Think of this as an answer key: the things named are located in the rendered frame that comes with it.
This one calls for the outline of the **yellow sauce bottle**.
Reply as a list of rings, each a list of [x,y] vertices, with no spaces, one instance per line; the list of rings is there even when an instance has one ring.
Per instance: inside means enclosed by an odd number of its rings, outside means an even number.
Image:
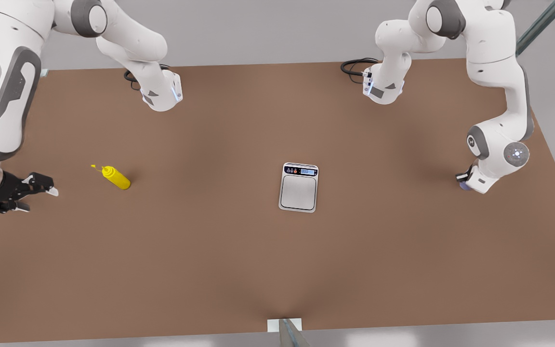
[[[91,165],[91,167],[100,171],[106,180],[110,181],[121,190],[129,189],[132,184],[126,176],[112,166],[102,166],[98,168],[97,165]]]

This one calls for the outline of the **silver kitchen scale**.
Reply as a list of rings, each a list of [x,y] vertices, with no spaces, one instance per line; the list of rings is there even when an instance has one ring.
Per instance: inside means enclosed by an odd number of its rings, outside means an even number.
[[[318,173],[315,165],[286,162],[280,180],[279,208],[314,213],[317,208]]]

